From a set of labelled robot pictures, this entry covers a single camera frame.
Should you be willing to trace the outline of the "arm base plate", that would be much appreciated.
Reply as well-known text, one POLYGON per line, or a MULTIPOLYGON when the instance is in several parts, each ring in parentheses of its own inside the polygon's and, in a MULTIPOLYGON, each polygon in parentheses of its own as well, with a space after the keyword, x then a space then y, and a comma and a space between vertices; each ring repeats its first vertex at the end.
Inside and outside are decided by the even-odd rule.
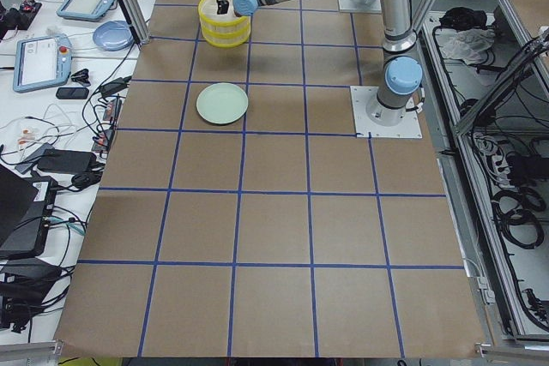
POLYGON ((340 12, 380 14, 380 0, 338 0, 340 12))
POLYGON ((410 97, 405 107, 388 109, 377 100, 378 87, 350 86, 358 138, 421 139, 419 115, 410 97))

